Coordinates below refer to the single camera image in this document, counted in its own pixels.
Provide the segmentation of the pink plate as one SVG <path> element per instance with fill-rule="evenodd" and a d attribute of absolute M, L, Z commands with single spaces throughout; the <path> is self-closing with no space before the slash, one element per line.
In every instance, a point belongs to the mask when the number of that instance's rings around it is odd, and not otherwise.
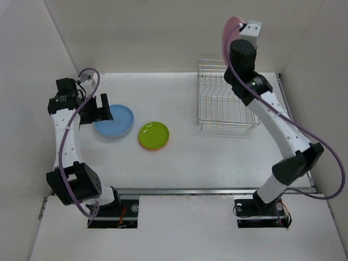
<path fill-rule="evenodd" d="M 222 33 L 222 57 L 228 66 L 228 50 L 232 41 L 236 40 L 239 36 L 240 30 L 243 29 L 247 23 L 239 17 L 233 16 L 226 22 Z"/>

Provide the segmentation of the orange plate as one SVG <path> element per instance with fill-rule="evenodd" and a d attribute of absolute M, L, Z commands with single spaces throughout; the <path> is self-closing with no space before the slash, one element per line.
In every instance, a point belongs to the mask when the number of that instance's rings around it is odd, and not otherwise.
<path fill-rule="evenodd" d="M 139 144 L 145 150 L 148 150 L 148 151 L 159 151 L 159 150 L 163 149 L 167 145 L 167 142 L 163 143 L 163 144 L 160 144 L 159 146 L 151 146 L 150 144 L 142 144 L 141 142 Z"/>

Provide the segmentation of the green plate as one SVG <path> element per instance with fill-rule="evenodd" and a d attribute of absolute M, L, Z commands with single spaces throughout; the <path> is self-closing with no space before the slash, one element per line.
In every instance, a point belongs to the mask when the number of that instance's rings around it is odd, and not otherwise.
<path fill-rule="evenodd" d="M 138 134 L 138 141 L 142 144 L 159 146 L 169 141 L 170 132 L 167 126 L 161 122 L 149 122 L 143 125 Z"/>

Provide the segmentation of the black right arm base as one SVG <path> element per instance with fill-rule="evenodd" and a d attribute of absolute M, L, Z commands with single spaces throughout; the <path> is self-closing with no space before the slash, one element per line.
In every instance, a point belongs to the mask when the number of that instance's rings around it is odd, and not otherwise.
<path fill-rule="evenodd" d="M 233 213 L 238 228 L 289 228 L 293 221 L 281 200 L 261 206 L 251 198 L 235 198 Z"/>

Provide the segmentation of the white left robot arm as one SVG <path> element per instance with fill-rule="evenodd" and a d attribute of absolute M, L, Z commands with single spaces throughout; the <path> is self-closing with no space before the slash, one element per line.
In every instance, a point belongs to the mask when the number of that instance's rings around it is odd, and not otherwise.
<path fill-rule="evenodd" d="M 84 162 L 79 140 L 81 125 L 113 119 L 107 95 L 101 94 L 102 106 L 98 107 L 95 97 L 88 100 L 79 96 L 74 79 L 58 79 L 56 85 L 58 92 L 49 100 L 48 113 L 54 123 L 57 152 L 54 170 L 46 174 L 46 181 L 66 206 L 78 201 L 91 209 L 97 200 L 100 210 L 117 215 L 122 208 L 119 193 L 102 185 L 97 173 Z"/>

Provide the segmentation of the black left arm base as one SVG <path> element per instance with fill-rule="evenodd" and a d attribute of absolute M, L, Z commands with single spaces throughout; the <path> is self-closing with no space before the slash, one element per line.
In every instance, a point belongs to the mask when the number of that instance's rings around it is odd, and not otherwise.
<path fill-rule="evenodd" d="M 139 198 L 121 199 L 121 206 L 100 207 L 88 228 L 129 229 L 138 227 Z"/>

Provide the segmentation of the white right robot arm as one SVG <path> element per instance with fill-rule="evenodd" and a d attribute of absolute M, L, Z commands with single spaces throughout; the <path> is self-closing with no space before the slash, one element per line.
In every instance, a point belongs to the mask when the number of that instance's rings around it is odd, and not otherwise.
<path fill-rule="evenodd" d="M 272 203 L 298 178 L 313 168 L 324 152 L 321 143 L 312 143 L 292 125 L 279 104 L 271 84 L 255 71 L 256 48 L 247 40 L 224 45 L 228 69 L 225 81 L 270 133 L 283 159 L 272 167 L 268 180 L 253 194 L 252 208 L 265 214 Z"/>

